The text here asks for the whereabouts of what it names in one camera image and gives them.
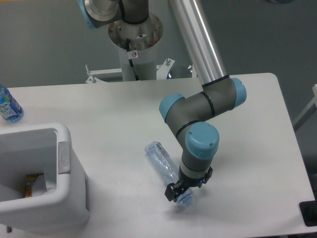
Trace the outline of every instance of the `silver metal tube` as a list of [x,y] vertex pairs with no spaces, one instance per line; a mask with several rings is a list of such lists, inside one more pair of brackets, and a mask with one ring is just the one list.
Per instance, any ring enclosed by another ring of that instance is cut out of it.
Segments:
[[227,73],[217,52],[200,0],[169,0],[201,84]]
[[84,0],[89,15],[98,21],[109,21],[118,11],[118,0]]

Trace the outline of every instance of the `water bottle with blue label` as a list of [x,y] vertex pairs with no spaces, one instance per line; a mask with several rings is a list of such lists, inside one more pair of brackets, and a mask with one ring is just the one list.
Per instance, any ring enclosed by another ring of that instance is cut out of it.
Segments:
[[23,117],[23,110],[9,90],[0,84],[0,115],[8,122],[17,122]]

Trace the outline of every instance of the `gray floor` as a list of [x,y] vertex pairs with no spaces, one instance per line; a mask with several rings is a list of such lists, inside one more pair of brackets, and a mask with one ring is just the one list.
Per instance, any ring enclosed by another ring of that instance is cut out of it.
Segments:
[[[317,1],[204,0],[206,14],[230,74],[277,75],[291,119],[313,97],[317,83]],[[158,62],[190,59],[167,0],[150,0],[163,22]],[[0,82],[8,87],[75,84],[91,70],[118,68],[107,27],[90,30],[76,0],[0,2]],[[297,133],[304,161],[317,173],[317,115]]]

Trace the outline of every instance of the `warning sticker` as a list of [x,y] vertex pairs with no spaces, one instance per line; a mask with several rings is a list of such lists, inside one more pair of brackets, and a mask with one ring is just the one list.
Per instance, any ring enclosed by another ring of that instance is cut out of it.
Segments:
[[137,57],[138,57],[138,51],[129,51],[129,52],[128,52],[128,58],[129,58],[129,60],[135,59],[135,58],[137,58]]

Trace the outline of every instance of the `black cable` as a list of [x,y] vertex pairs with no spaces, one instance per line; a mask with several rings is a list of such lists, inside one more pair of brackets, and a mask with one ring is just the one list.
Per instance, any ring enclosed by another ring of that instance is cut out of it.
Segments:
[[[129,39],[127,39],[126,40],[126,48],[127,48],[127,52],[130,52],[131,50],[130,50],[130,40]],[[135,77],[135,80],[136,81],[139,81],[140,79],[139,79],[139,76],[138,76],[138,74],[136,73],[136,71],[135,71],[135,68],[134,68],[134,64],[133,64],[133,61],[132,61],[132,59],[129,59],[129,63],[130,63],[130,66],[132,67],[132,70],[133,70],[133,73],[134,73],[134,77]]]

